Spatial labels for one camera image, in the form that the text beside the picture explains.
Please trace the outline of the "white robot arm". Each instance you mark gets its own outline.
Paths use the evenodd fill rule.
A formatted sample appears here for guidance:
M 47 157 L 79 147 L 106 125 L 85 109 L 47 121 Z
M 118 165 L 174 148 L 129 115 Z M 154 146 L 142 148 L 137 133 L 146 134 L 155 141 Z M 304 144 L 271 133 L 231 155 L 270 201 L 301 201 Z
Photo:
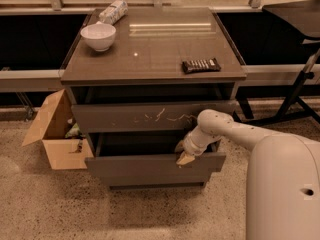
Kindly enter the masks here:
M 251 152 L 246 240 L 320 240 L 320 142 L 206 109 L 177 144 L 177 164 L 193 162 L 222 137 Z

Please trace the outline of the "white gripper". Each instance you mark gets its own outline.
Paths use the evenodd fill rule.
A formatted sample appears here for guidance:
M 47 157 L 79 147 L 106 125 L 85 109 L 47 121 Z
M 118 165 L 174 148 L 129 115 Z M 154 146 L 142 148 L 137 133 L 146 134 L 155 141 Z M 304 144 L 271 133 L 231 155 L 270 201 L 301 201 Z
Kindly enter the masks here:
M 181 153 L 176 161 L 179 166 L 184 166 L 195 160 L 196 156 L 204 153 L 209 145 L 209 136 L 203 133 L 189 132 L 183 141 L 179 141 L 175 147 L 175 153 Z

